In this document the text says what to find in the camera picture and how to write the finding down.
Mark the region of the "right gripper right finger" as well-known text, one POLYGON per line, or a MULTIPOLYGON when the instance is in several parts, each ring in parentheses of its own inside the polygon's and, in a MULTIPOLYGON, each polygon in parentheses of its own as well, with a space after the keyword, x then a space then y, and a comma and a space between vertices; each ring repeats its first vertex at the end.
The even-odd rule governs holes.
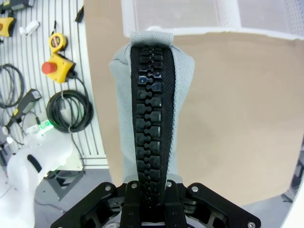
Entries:
POLYGON ((260 228, 261 220, 200 183, 169 181, 164 214, 168 228, 260 228))

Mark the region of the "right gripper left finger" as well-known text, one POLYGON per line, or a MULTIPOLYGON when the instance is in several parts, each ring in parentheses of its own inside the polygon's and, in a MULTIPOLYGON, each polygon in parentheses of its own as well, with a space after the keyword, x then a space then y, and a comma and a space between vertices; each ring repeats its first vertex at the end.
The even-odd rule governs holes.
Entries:
POLYGON ((103 228, 120 215, 121 228, 139 228, 140 191, 137 181, 116 187, 103 182, 56 220, 52 228, 103 228))

